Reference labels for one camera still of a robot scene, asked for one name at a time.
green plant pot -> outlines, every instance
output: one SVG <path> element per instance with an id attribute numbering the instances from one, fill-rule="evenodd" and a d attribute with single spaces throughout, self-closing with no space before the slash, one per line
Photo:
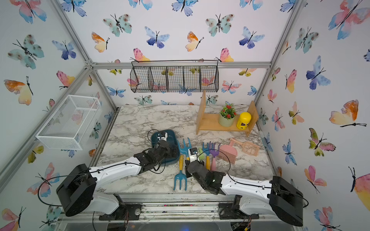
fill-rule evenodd
<path id="1" fill-rule="evenodd" d="M 227 119 L 227 118 L 224 118 L 223 116 L 221 116 L 221 114 L 220 114 L 220 116 L 219 116 L 219 118 L 218 118 L 218 123 L 219 124 L 221 124 L 222 126 L 224 126 L 224 127 L 230 127 L 231 125 L 232 125 L 232 123 L 234 122 L 234 119 L 235 119 L 235 117 L 234 118 L 232 118 L 232 119 Z"/>

white mesh basket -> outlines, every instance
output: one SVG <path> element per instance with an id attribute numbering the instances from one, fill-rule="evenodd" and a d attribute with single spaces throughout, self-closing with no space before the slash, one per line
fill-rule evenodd
<path id="1" fill-rule="evenodd" d="M 36 138 L 48 148 L 82 150 L 100 114 L 98 98 L 68 95 Z"/>

black cable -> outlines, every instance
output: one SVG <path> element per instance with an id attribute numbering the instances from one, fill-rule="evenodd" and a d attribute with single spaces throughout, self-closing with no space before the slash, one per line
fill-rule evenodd
<path id="1" fill-rule="evenodd" d="M 229 161 L 229 169 L 227 170 L 227 172 L 226 172 L 226 173 L 228 174 L 229 178 L 230 178 L 232 181 L 234 181 L 234 182 L 236 182 L 236 183 L 238 183 L 238 184 L 242 184 L 242 185 L 254 186 L 254 187 L 258 187 L 258 188 L 270 188 L 270 189 L 280 190 L 280 191 L 282 191 L 282 192 L 289 193 L 289 194 L 291 194 L 291 195 L 294 195 L 294 196 L 297 196 L 297 197 L 300 197 L 300 198 L 304 199 L 304 200 L 307 202 L 307 205 L 303 206 L 303 208 L 306 208 L 306 207 L 308 206 L 308 204 L 309 204 L 308 200 L 306 200 L 305 198 L 301 197 L 300 195 L 297 195 L 297 194 L 291 193 L 291 192 L 289 192 L 289 191 L 285 191 L 285 190 L 282 190 L 282 189 L 279 189 L 279 188 L 262 187 L 262 186 L 259 186 L 259 185 L 254 185 L 254 184 L 245 184 L 245 183 L 237 182 L 236 180 L 234 180 L 234 179 L 229 175 L 229 171 L 230 171 L 230 169 L 231 169 L 231 163 L 230 163 L 230 159 L 228 158 L 228 156 L 227 156 L 225 153 L 223 153 L 222 151 L 217 150 L 217 149 L 208 149 L 208 150 L 203 151 L 201 154 L 205 153 L 206 151 L 210 151 L 210 150 L 216 150 L 216 151 L 219 151 L 219 152 L 221 152 L 222 154 L 224 154 L 224 155 L 226 156 L 226 158 L 227 158 L 227 159 L 228 159 L 228 161 Z"/>

yellow handle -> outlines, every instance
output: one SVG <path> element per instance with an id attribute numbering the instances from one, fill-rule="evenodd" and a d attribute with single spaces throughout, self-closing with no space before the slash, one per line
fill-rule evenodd
<path id="1" fill-rule="evenodd" d="M 207 156 L 207 159 L 206 159 L 206 169 L 211 170 L 211 164 L 209 162 L 209 156 Z"/>
<path id="2" fill-rule="evenodd" d="M 180 155 L 180 170 L 182 170 L 182 159 L 184 158 L 183 155 Z"/>

potted plant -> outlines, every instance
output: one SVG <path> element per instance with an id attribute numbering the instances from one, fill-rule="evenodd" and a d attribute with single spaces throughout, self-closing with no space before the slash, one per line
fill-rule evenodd
<path id="1" fill-rule="evenodd" d="M 236 115 L 234 104 L 226 103 L 225 107 L 220 112 L 218 123 L 224 127 L 230 127 L 234 122 Z"/>

